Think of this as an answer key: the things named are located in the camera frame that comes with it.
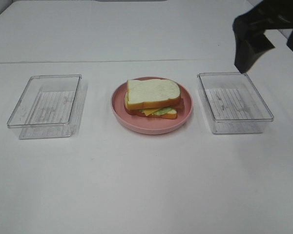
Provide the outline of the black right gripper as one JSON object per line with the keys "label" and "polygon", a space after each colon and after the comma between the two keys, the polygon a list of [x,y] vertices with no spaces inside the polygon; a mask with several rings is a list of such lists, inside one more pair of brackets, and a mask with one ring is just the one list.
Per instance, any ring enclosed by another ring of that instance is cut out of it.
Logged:
{"label": "black right gripper", "polygon": [[[248,12],[237,16],[232,24],[236,34],[251,34],[272,29],[293,29],[293,0],[263,0]],[[247,73],[256,61],[275,46],[264,34],[242,39],[235,34],[234,65]],[[293,52],[293,30],[287,40]]]}

